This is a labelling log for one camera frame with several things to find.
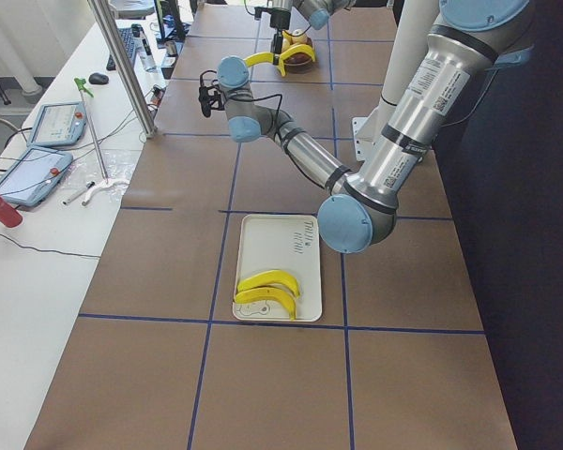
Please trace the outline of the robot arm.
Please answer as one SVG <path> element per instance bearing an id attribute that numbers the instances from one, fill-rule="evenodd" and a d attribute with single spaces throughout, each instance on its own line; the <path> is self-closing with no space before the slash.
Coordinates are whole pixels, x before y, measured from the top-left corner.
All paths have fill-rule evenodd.
<path id="1" fill-rule="evenodd" d="M 277 66 L 282 54 L 283 32 L 290 30 L 291 15 L 295 9 L 315 30 L 327 24 L 329 18 L 340 9 L 349 9 L 355 0 L 272 0 L 262 8 L 269 16 L 269 26 L 275 30 L 271 42 L 273 65 Z"/>
<path id="2" fill-rule="evenodd" d="M 327 191 L 319 232 L 340 253 L 358 253 L 391 234 L 399 190 L 468 83 L 484 70 L 523 63 L 533 47 L 531 1 L 399 1 L 395 7 L 398 29 L 379 104 L 354 128 L 367 145 L 358 172 L 288 113 L 257 103 L 246 59 L 228 56 L 217 68 L 232 139 L 270 138 Z"/>

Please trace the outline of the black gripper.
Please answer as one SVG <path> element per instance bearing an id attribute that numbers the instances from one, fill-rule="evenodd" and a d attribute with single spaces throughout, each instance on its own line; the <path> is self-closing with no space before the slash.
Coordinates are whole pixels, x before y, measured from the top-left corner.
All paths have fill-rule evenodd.
<path id="1" fill-rule="evenodd" d="M 284 31 L 288 30 L 291 21 L 291 8 L 290 7 L 269 7 L 268 12 L 270 15 L 269 26 L 275 30 L 274 36 L 271 40 L 270 50 L 273 54 L 272 64 L 278 65 L 280 53 L 283 52 L 284 47 Z"/>

